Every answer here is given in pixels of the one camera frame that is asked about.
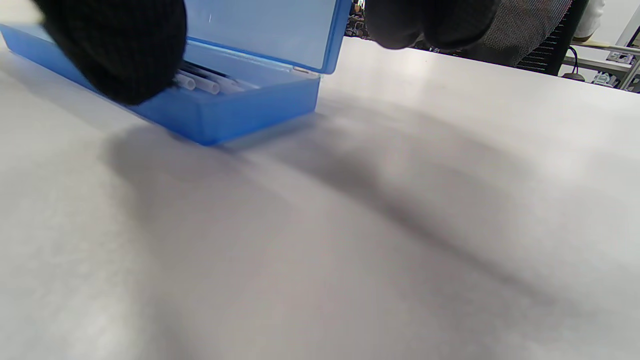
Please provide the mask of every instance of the white table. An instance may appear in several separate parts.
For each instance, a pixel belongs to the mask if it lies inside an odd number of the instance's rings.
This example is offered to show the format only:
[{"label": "white table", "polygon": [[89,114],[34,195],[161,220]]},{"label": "white table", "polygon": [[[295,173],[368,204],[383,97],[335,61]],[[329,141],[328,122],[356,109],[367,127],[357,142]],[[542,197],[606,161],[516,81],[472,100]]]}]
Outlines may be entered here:
[{"label": "white table", "polygon": [[1,52],[0,358],[637,359],[638,104],[347,38],[208,149]]}]

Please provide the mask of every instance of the white sleeve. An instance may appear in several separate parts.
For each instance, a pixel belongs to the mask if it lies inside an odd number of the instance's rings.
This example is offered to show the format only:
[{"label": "white sleeve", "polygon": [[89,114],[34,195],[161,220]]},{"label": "white sleeve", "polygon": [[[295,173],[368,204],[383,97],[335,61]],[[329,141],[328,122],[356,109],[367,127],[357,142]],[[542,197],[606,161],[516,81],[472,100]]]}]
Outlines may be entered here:
[{"label": "white sleeve", "polygon": [[589,0],[580,24],[578,24],[578,28],[575,30],[575,37],[585,38],[591,36],[600,27],[600,18],[604,13],[604,1],[605,0]]}]

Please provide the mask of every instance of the blue plastic box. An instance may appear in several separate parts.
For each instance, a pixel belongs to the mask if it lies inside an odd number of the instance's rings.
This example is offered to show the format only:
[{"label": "blue plastic box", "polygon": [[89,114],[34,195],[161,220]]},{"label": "blue plastic box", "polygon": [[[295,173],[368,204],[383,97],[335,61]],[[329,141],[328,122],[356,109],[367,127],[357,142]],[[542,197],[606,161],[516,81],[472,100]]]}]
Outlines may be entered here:
[{"label": "blue plastic box", "polygon": [[[184,58],[257,88],[213,95],[172,88],[130,109],[202,145],[254,133],[316,108],[335,70],[351,0],[186,0]],[[38,25],[0,24],[7,46],[95,91]]]}]

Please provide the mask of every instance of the gloved hand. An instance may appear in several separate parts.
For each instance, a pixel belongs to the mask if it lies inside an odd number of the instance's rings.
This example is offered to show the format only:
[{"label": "gloved hand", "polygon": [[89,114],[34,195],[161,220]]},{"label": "gloved hand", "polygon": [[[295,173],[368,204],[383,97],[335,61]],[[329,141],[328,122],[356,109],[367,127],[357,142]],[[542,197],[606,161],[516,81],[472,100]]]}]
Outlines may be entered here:
[{"label": "gloved hand", "polygon": [[387,49],[425,42],[443,50],[472,45],[489,30],[500,0],[367,0],[365,23]]},{"label": "gloved hand", "polygon": [[183,0],[34,0],[44,28],[106,97],[137,105],[173,85],[186,46]]}]

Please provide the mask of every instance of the box lid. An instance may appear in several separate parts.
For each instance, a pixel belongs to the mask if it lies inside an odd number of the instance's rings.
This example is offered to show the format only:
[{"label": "box lid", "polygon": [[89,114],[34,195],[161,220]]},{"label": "box lid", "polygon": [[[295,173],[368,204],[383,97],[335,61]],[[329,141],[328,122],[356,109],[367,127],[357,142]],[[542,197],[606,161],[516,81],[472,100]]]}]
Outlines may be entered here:
[{"label": "box lid", "polygon": [[185,0],[185,5],[191,41],[331,74],[351,0]]}]

